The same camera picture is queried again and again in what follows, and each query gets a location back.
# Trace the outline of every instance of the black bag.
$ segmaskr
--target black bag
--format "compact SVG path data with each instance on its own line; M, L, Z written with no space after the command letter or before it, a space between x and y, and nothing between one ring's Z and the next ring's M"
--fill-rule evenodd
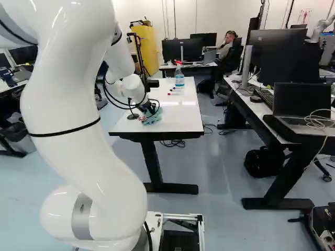
M271 151L266 146L259 150L248 151L244 166L254 178L276 176L283 168L285 154L282 151Z
M205 79L197 85L197 93L208 94L211 98L214 98L214 86L214 79Z

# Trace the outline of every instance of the teal object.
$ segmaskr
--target teal object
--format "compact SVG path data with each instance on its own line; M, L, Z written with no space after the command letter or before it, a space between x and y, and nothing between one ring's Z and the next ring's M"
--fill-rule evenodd
M155 124L156 122L160 121L162 119L162 108L159 108L158 111L155 113L155 115L152 115L151 112L147 111L144 116L147 117L146 120L142 121L142 124L144 126L150 126L152 124Z

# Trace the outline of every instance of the floor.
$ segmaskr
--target floor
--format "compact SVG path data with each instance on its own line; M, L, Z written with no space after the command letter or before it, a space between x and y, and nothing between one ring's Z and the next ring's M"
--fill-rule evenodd
M199 103L204 123L216 124L223 118L222 107L214 107L207 96L200 94ZM101 111L106 136L121 115L112 105ZM139 178L149 181L140 145L116 137L108 139ZM298 212L249 212L241 206L242 197L263 196L273 181L254 179L243 167L247 151L262 145L251 130L220 136L216 129L200 139L186 140L184 149L156 144L164 180L198 184L200 192L197 196L150 194L149 210L203 214L206 250L314 250L301 225L287 222ZM330 168L330 172L335 175L335 170ZM310 166L289 197L311 198L319 206L335 201L335 181L325 183L320 176L321 172ZM0 156L0 250L72 250L39 224L44 198L63 183L38 153L24 159Z

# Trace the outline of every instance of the black chair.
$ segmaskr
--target black chair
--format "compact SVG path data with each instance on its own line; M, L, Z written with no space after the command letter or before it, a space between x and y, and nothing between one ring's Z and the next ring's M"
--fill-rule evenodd
M242 38L234 39L233 45L229 49L227 56L219 65L219 67L222 69L222 75L231 73L240 67L241 56L244 48L241 43Z
M217 65L221 70L219 76L216 81L222 81L225 74L229 74L240 67L241 64L241 56L243 52L243 46L241 45L242 38L235 38L232 47L229 49L227 56L224 58L222 62L217 61ZM216 95L219 93L227 96L227 90L229 89L228 86L220 86L217 91ZM216 104L216 106L226 106L227 102L222 102L220 104Z

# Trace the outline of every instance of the yellow container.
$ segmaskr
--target yellow container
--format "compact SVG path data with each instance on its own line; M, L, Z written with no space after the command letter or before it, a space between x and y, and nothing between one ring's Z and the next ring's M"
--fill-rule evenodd
M158 51L154 29L151 26L139 25L131 27L131 31L141 38L141 54L145 68L150 76L159 70Z

